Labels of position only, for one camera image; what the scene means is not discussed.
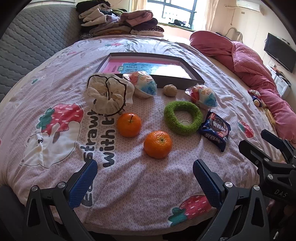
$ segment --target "quilted gray cushion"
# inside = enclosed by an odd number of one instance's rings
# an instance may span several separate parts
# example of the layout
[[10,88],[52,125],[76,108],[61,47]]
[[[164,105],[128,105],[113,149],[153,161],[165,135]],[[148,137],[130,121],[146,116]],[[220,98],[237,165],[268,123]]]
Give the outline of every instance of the quilted gray cushion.
[[75,6],[22,10],[0,39],[0,101],[22,77],[79,39]]

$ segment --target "air conditioner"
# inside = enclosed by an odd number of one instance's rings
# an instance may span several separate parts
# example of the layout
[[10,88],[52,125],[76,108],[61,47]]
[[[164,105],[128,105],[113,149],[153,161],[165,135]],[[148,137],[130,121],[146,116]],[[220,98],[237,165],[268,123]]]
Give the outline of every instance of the air conditioner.
[[254,11],[257,11],[257,12],[260,12],[263,14],[263,7],[260,4],[255,3],[255,2],[245,1],[245,0],[237,0],[237,6],[251,9],[251,10],[254,10]]

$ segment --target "green hair tie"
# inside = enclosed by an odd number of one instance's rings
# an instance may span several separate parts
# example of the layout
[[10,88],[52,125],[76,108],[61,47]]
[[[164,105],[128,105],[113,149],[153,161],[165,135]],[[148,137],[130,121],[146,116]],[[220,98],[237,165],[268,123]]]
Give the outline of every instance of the green hair tie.
[[[193,118],[193,123],[189,126],[181,124],[174,113],[177,110],[188,111]],[[195,104],[188,101],[173,101],[168,103],[164,110],[164,117],[167,126],[179,135],[190,135],[196,132],[203,118],[200,109]]]

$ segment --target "beige curtain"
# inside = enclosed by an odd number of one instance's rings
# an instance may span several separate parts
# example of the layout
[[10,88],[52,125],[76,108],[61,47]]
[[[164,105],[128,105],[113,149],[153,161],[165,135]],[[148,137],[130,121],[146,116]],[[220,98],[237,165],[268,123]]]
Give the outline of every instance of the beige curtain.
[[211,31],[218,2],[219,0],[207,0],[207,7],[205,10],[205,29],[208,31]]
[[146,9],[147,0],[131,0],[131,10],[143,10]]

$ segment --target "television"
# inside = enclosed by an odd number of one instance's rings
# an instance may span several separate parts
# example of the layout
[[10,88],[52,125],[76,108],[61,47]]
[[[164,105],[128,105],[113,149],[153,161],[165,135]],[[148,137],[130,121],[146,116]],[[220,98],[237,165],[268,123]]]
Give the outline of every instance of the television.
[[264,51],[276,59],[286,70],[293,72],[296,51],[278,37],[268,33]]

